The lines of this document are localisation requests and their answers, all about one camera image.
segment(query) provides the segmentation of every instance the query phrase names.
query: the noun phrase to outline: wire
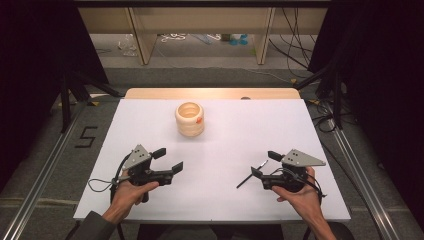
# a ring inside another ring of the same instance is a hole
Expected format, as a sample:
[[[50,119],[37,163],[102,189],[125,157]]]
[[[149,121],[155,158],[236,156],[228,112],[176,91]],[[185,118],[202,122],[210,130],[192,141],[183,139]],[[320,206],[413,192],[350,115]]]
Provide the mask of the wire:
[[[284,56],[286,56],[287,58],[290,58],[291,60],[293,60],[294,62],[296,62],[297,64],[301,65],[304,68],[308,68],[305,64],[299,62],[298,60],[296,60],[295,58],[293,58],[292,56],[290,56],[288,53],[285,53],[283,50],[279,49],[272,41],[271,39],[269,39],[269,42],[275,47],[275,49],[277,49],[277,51],[279,53],[282,53]]]
[[[96,189],[94,189],[94,188],[91,186],[91,184],[90,184],[92,181],[98,181],[98,182],[102,182],[102,183],[109,183],[109,185],[107,185],[107,186],[106,186],[104,189],[102,189],[102,190],[96,190]],[[105,180],[101,180],[101,179],[94,178],[94,179],[90,179],[90,180],[88,180],[87,184],[88,184],[88,186],[90,187],[90,189],[91,189],[93,192],[104,192],[104,191],[106,191],[106,189],[108,189],[108,188],[110,187],[110,185],[112,185],[112,181],[105,181]]]
[[[283,40],[283,42],[285,42],[287,45],[290,45],[290,43],[289,43],[289,42],[287,42],[287,41],[283,38],[283,35],[281,35],[281,34],[280,34],[280,38],[281,38],[281,40]],[[294,47],[294,48],[300,49],[300,50],[302,50],[302,51],[312,52],[312,50],[310,50],[310,49],[302,48],[302,47],[299,47],[299,46],[296,46],[296,45],[291,45],[291,47]]]
[[[298,44],[299,44],[299,48],[302,50],[302,55],[303,55],[303,58],[305,59],[305,61],[306,61],[306,64],[307,65],[309,65],[309,62],[310,62],[310,59],[309,59],[309,57],[308,57],[308,55],[305,53],[305,49],[303,48],[303,46],[302,46],[302,42],[301,42],[301,40],[300,40],[300,34],[299,34],[299,25],[298,25],[298,21],[297,21],[297,19],[298,19],[298,8],[295,8],[295,25],[294,25],[294,27],[292,27],[292,24],[290,23],[290,20],[288,19],[288,17],[287,17],[287,14],[286,14],[286,12],[285,12],[285,10],[284,10],[284,8],[282,8],[282,10],[283,10],[283,13],[284,13],[284,17],[285,17],[285,19],[286,19],[286,21],[287,21],[287,23],[288,23],[288,25],[289,25],[289,27],[290,27],[290,30],[291,30],[291,32],[292,32],[292,38],[291,38],[291,41],[290,41],[290,43],[289,43],[289,50],[288,50],[288,55],[290,55],[290,50],[291,50],[291,47],[292,46],[294,46],[293,45],[293,40],[294,39],[296,39],[297,40],[297,42],[298,42]],[[290,68],[290,63],[289,63],[289,59],[287,58],[287,68],[289,69],[289,71],[294,75],[294,76],[296,76],[296,77],[299,77],[299,78],[306,78],[306,77],[303,77],[303,76],[299,76],[299,75],[297,75],[297,74],[295,74],[292,70],[291,70],[291,68]]]

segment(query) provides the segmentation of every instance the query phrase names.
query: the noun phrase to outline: black plastic part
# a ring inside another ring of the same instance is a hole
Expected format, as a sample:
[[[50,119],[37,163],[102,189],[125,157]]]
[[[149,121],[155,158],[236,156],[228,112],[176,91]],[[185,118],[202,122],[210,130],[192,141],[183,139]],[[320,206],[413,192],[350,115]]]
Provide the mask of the black plastic part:
[[[262,185],[265,190],[271,189],[273,186],[280,186],[285,188],[290,192],[300,191],[305,183],[301,182],[300,179],[307,180],[308,174],[306,173],[306,168],[304,167],[293,167],[286,164],[283,164],[283,168],[290,170],[294,173],[293,176],[290,173],[283,172],[280,175],[263,175],[263,173],[253,167],[251,167],[252,175],[259,178],[262,181]]]
[[[276,153],[274,151],[268,151],[268,157],[271,159],[274,159],[277,162],[281,162],[281,159],[283,159],[284,155],[281,155],[279,153]]]
[[[150,155],[152,155],[152,157],[154,159],[158,159],[160,157],[163,157],[166,155],[166,148],[161,148],[159,150],[154,151],[153,153],[151,153]]]

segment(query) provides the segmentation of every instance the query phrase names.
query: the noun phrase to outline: hand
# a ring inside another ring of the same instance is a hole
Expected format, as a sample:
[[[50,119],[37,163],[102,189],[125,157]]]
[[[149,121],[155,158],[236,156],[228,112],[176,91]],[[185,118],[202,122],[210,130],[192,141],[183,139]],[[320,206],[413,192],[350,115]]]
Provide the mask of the hand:
[[[312,167],[306,167],[307,173],[315,178],[315,170]],[[310,183],[315,183],[312,177],[308,177]],[[330,226],[324,219],[316,190],[305,184],[305,186],[296,193],[287,191],[278,186],[273,186],[272,190],[280,197],[278,202],[288,201],[302,219],[309,225],[317,239],[336,239]]]
[[[127,171],[124,171],[122,176],[128,176]],[[138,205],[141,203],[146,192],[158,186],[158,182],[150,182],[143,186],[134,186],[129,181],[119,183],[112,204],[103,214],[103,218],[113,224],[120,223],[128,216],[134,204]]]

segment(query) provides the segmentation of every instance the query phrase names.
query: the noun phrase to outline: black cable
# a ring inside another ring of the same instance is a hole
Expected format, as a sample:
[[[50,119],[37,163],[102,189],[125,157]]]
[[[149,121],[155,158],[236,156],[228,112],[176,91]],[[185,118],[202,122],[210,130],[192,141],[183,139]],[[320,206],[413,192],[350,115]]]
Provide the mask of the black cable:
[[[286,15],[286,12],[284,11],[284,8],[282,8],[282,10],[283,10],[284,17],[286,18],[286,21],[289,24],[290,30],[292,32],[292,40],[291,40],[290,46],[294,46],[293,45],[293,38],[296,38],[296,41],[299,44],[300,49],[302,49],[303,58],[305,59],[306,63],[309,65],[310,59],[309,59],[308,55],[306,54],[305,49],[302,46],[302,41],[300,40],[299,24],[298,24],[298,21],[297,21],[298,16],[299,16],[299,9],[298,8],[294,9],[294,17],[295,17],[294,18],[295,19],[294,27],[292,27],[287,15]]]
[[[296,60],[295,58],[293,58],[292,56],[290,56],[289,54],[285,53],[283,50],[279,49],[272,41],[271,39],[269,39],[269,42],[275,47],[275,49],[277,49],[277,51],[279,53],[282,53],[284,56],[286,56],[287,58],[290,58],[291,60],[293,60],[294,62],[296,62],[297,64],[301,65],[304,68],[308,68],[306,65],[304,65],[303,63],[299,62],[298,60]]]
[[[71,231],[69,231],[69,233],[66,236],[65,240],[71,239],[74,236],[75,232],[78,230],[79,227],[80,227],[80,221],[76,221],[75,222],[75,226],[71,229]]]
[[[283,36],[282,36],[281,34],[280,34],[280,38],[281,38],[281,40],[283,40],[283,42],[285,42],[287,45],[290,45],[290,43],[289,43],[289,42],[287,42],[287,41],[283,38]],[[312,50],[310,50],[310,49],[301,48],[301,47],[296,46],[296,45],[292,45],[291,47],[294,47],[294,48],[297,48],[297,49],[300,49],[300,50],[304,50],[304,51],[308,51],[308,52],[312,52]]]
[[[297,30],[299,29],[299,27],[298,27],[298,24],[297,24],[297,9],[295,10],[295,28],[292,28],[292,25],[291,25],[291,23],[290,23],[290,21],[289,21],[289,19],[288,19],[288,17],[287,17],[287,15],[286,15],[286,12],[284,11],[284,8],[282,8],[282,10],[283,10],[283,14],[284,14],[284,17],[286,18],[286,21],[287,21],[287,23],[288,23],[288,25],[289,25],[289,27],[290,27],[290,30],[291,30],[291,32],[292,32],[292,39],[291,39],[291,41],[290,41],[290,43],[289,43],[289,50],[288,50],[288,55],[290,55],[290,50],[291,50],[291,47],[292,46],[294,46],[293,45],[293,39],[294,38],[296,38],[296,40],[297,40],[297,42],[299,43],[299,45],[300,45],[300,48],[302,49],[302,55],[303,55],[303,57],[304,57],[304,59],[305,59],[305,61],[307,62],[307,64],[309,64],[308,63],[308,61],[306,60],[306,57],[305,57],[305,51],[304,51],[304,49],[303,49],[303,46],[302,46],[302,43],[301,43],[301,41],[300,41],[300,35],[298,35],[298,36],[296,36],[296,28],[297,28]],[[304,76],[300,76],[300,75],[297,75],[297,74],[295,74],[293,71],[292,71],[292,69],[290,68],[290,63],[289,63],[289,59],[287,58],[287,68],[289,69],[289,71],[290,71],[290,73],[291,74],[293,74],[294,76],[296,76],[296,77],[299,77],[299,78],[306,78],[306,77],[304,77]]]
[[[309,36],[311,37],[311,39],[314,43],[317,43],[316,40],[312,37],[312,35],[309,35]]]

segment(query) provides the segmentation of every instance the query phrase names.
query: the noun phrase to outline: white table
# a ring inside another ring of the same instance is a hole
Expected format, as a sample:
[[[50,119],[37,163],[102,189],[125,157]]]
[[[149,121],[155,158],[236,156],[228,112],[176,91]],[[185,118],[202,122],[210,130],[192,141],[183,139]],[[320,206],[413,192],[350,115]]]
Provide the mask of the white table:
[[[187,138],[177,131],[174,112],[186,101],[200,103],[205,111],[205,131]],[[172,185],[150,193],[150,200],[132,208],[126,221],[140,223],[281,223],[301,220],[289,203],[264,190],[252,177],[236,186],[267,158],[267,151],[281,154],[292,148],[326,160],[314,126],[300,99],[123,99],[113,118],[90,178],[110,180],[121,160],[137,145],[153,152],[165,147],[167,155],[152,160],[153,170],[167,170],[183,161],[184,170]],[[269,160],[262,168],[270,174],[281,165]],[[323,193],[324,217],[350,220],[333,173],[327,164],[315,167]],[[110,191],[85,188],[75,219],[91,211],[103,213]]]

